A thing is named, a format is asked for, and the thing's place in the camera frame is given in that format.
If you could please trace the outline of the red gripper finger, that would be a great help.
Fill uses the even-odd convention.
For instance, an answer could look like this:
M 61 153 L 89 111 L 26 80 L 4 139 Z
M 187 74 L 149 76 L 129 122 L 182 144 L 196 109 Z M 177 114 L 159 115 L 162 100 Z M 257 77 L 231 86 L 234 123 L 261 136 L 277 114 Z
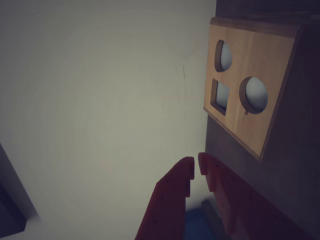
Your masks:
M 136 240 L 181 240 L 184 236 L 186 198 L 191 195 L 195 160 L 179 160 L 155 185 L 137 231 Z
M 198 154 L 224 230 L 233 240 L 311 240 L 312 236 L 219 159 Z

